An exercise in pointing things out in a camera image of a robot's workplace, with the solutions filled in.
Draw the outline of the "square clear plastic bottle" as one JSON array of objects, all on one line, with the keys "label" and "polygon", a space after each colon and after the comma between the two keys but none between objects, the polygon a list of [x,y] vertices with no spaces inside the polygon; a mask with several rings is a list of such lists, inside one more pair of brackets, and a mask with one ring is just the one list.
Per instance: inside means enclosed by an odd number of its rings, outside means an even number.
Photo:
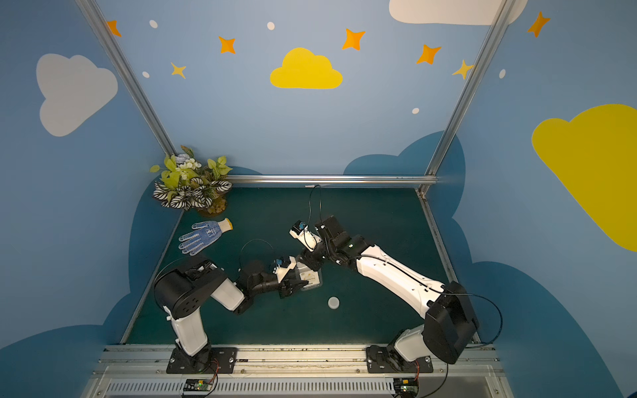
[{"label": "square clear plastic bottle", "polygon": [[314,271],[305,265],[301,257],[297,255],[295,257],[296,266],[295,274],[299,280],[305,281],[306,284],[300,289],[301,291],[313,290],[322,286],[322,273],[321,271]]}]

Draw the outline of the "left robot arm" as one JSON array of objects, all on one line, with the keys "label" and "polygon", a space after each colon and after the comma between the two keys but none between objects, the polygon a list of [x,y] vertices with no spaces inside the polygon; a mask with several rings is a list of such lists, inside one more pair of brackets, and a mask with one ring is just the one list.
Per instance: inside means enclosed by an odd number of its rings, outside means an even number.
[{"label": "left robot arm", "polygon": [[284,257],[275,261],[272,272],[267,272],[261,261],[254,260],[243,266],[238,279],[232,281],[225,270],[196,255],[156,277],[154,298],[167,313],[180,353],[195,358],[208,346],[200,311],[207,300],[214,299],[223,308],[242,314],[258,295],[276,292],[282,299],[290,297],[310,283],[297,274],[299,264],[292,256]]}]

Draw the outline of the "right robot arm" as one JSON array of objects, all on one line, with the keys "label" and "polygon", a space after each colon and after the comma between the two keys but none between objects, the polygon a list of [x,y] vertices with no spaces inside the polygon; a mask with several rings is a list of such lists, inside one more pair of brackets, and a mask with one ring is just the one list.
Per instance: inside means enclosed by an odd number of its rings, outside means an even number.
[{"label": "right robot arm", "polygon": [[428,355],[455,364],[479,328],[479,321],[465,288],[451,281],[432,280],[393,259],[379,245],[361,235],[349,235],[335,217],[310,231],[298,221],[290,235],[304,245],[300,262],[320,270],[331,262],[355,270],[376,281],[409,304],[423,325],[399,333],[388,345],[388,355],[397,365],[413,363]]}]

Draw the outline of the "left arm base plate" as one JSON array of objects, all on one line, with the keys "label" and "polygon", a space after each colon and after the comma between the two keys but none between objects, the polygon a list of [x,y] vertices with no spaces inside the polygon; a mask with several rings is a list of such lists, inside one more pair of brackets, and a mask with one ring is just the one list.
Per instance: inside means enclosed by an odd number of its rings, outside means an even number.
[{"label": "left arm base plate", "polygon": [[166,373],[232,374],[236,359],[237,348],[206,346],[199,353],[189,356],[182,348],[176,347],[169,358]]}]

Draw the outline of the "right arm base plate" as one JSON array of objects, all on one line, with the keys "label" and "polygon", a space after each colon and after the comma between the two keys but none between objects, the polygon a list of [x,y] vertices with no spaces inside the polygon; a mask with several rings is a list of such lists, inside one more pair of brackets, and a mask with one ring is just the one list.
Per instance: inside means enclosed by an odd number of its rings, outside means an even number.
[{"label": "right arm base plate", "polygon": [[365,349],[369,373],[433,373],[431,352],[425,349],[413,361],[404,359],[394,347],[370,345]]}]

